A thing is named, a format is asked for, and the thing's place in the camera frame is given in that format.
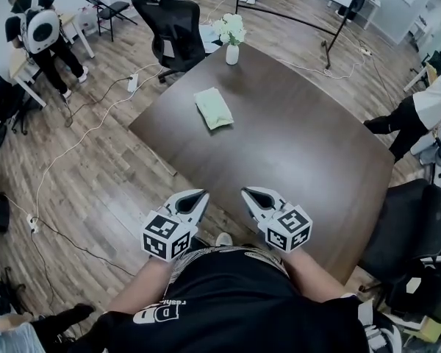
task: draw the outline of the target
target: folded cloth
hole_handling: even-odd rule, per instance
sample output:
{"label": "folded cloth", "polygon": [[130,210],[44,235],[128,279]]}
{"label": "folded cloth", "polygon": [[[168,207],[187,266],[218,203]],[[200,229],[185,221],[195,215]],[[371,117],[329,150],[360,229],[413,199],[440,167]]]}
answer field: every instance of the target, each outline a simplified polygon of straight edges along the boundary
{"label": "folded cloth", "polygon": [[196,93],[194,98],[209,129],[234,123],[232,114],[218,89],[201,91]]}

